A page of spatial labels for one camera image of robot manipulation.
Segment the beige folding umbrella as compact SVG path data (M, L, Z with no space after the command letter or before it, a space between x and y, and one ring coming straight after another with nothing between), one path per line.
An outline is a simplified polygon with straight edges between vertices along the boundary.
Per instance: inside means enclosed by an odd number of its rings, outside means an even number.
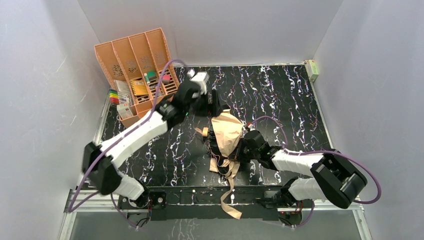
M242 212L225 203L225 199L233 193L234 178L236 177L240 163L236 162L230 154L236 149L242 137L243 123L225 109L219 116L211 119L212 127L216 136L217 147L220 157L213 153L210 157L209 170L219 173L227 179L229 190L220 197L221 208L229 216L239 220Z

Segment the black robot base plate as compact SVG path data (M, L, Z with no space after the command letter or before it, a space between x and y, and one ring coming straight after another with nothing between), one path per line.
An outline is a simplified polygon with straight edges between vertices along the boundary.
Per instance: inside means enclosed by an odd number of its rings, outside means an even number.
M149 204L153 221L175 219L231 219L222 210L221 196L229 190L228 186L150 186ZM236 186L225 203L242 212L242 219L264 221L289 220L299 223L302 210L309 210L311 200L303 200L299 206L285 205L273 198L280 192L275 185Z

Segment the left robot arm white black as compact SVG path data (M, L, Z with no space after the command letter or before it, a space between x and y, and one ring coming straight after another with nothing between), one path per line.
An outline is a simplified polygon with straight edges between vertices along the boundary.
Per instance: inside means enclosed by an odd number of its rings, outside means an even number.
M181 124L187 115L217 117L222 112L216 89L207 90L205 83L187 80L175 93L156 99L145 116L120 134L99 144L88 143L83 150L83 179L89 180L103 196L118 194L135 202L145 200L145 185L119 171L124 161L152 139Z

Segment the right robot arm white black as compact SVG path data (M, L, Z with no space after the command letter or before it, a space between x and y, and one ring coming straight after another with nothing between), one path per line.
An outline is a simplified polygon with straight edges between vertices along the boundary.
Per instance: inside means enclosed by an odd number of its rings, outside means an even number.
M266 208L289 207L303 200L324 200L347 209L368 183L363 173L339 152L291 151L270 145L258 130L247 132L233 155L240 163L256 160L266 169L301 175L291 178L278 191L265 192L259 203Z

